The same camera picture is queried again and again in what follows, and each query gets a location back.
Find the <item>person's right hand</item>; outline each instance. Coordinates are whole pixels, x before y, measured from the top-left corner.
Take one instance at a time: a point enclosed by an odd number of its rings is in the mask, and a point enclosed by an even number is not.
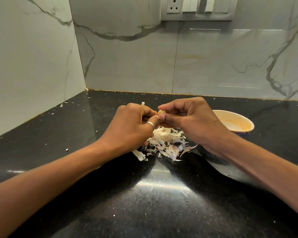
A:
[[[181,128],[192,141],[215,155],[222,156],[222,146],[238,138],[221,123],[202,97],[177,99],[158,109],[167,112],[159,116],[161,126]]]

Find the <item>marble wall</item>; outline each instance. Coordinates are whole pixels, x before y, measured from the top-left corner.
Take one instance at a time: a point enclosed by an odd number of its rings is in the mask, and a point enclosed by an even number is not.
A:
[[[298,100],[298,0],[160,22],[161,0],[70,0],[91,89]]]
[[[85,88],[68,0],[0,0],[0,135]]]

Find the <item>electrical socket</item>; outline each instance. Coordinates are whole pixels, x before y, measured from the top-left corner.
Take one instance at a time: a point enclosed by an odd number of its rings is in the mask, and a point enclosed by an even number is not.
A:
[[[180,13],[182,0],[168,0],[167,13]]]

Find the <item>ring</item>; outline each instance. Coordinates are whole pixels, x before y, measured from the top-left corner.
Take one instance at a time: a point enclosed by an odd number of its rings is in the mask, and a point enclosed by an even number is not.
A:
[[[149,122],[146,122],[146,123],[151,124],[151,126],[153,127],[153,130],[155,130],[155,128],[154,128],[154,124],[153,124],[153,123],[151,123],[150,121],[149,121]]]

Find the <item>switch panel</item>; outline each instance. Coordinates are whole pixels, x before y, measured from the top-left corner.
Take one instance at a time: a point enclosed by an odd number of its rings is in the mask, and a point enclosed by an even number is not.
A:
[[[162,21],[230,21],[238,0],[161,0]]]

